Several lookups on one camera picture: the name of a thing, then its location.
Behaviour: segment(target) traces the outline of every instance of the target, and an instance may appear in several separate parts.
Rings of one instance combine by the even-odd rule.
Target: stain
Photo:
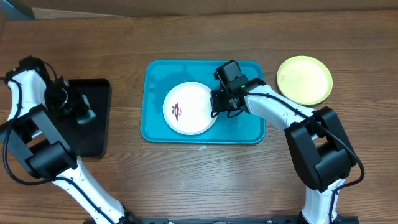
[[[178,117],[181,116],[181,108],[178,106],[178,103],[173,106],[172,113],[174,114],[176,120],[178,120]]]

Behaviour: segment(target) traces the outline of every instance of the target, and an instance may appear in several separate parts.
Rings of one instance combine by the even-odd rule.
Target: plate
[[[177,85],[167,94],[163,103],[166,123],[176,132],[186,135],[200,134],[209,129],[216,117],[212,118],[211,89],[197,82]]]
[[[308,56],[287,59],[278,69],[280,92],[301,105],[315,105],[325,100],[333,87],[329,69]]]

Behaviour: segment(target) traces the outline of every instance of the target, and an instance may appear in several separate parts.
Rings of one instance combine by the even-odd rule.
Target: pale yellow bowl
[[[308,56],[287,59],[278,69],[277,84],[282,94],[301,105],[325,100],[333,87],[329,69]]]

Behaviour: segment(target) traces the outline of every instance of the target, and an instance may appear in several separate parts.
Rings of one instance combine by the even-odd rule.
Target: rectangular tray
[[[227,118],[220,113],[212,127],[204,133],[187,136],[170,128],[163,116],[163,102],[167,93],[183,82],[199,82],[212,90],[220,88],[213,74],[224,60],[156,60],[147,67],[142,99],[140,132],[150,142],[178,142],[200,144],[255,144],[266,134],[264,119],[242,113]],[[249,80],[263,79],[259,64],[238,61],[242,73]]]

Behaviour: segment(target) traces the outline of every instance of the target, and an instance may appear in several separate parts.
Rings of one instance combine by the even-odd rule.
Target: teal tray
[[[199,82],[212,90],[220,88],[213,74],[221,60],[156,60],[147,67],[142,99],[142,137],[150,142],[179,142],[200,144],[255,144],[266,134],[264,119],[242,113],[227,118],[220,113],[212,127],[204,133],[187,136],[175,132],[163,117],[163,101],[167,93],[183,82]],[[252,61],[238,61],[243,74],[249,80],[263,79],[259,64]]]

